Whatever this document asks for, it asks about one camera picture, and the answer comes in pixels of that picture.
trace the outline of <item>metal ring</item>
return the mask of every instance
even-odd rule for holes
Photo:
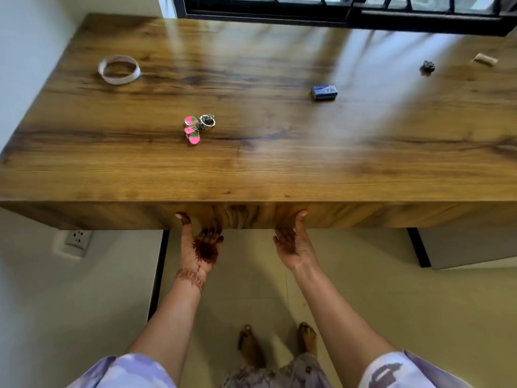
[[[201,117],[199,117],[199,123],[201,124],[203,129],[212,129],[214,126],[216,126],[216,119],[211,114],[203,114]]]

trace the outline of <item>electrical outlet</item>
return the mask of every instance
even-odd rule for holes
[[[54,253],[69,258],[82,258],[92,238],[92,230],[59,231],[54,239]]]

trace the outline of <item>forearm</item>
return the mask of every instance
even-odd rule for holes
[[[293,273],[341,384],[357,388],[367,366],[395,348],[353,310],[317,264],[301,264]]]
[[[176,279],[144,331],[127,350],[158,361],[176,386],[181,372],[201,291],[188,280]]]

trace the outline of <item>wooden table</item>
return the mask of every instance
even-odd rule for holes
[[[105,83],[113,54],[142,76]],[[310,99],[321,84],[336,101]],[[319,228],[511,226],[516,100],[515,38],[90,15],[2,154],[0,205],[56,228],[179,210],[270,228],[302,208]],[[191,146],[183,119],[205,113]]]

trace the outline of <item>window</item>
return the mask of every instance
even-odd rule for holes
[[[517,0],[174,0],[178,17],[504,36]]]

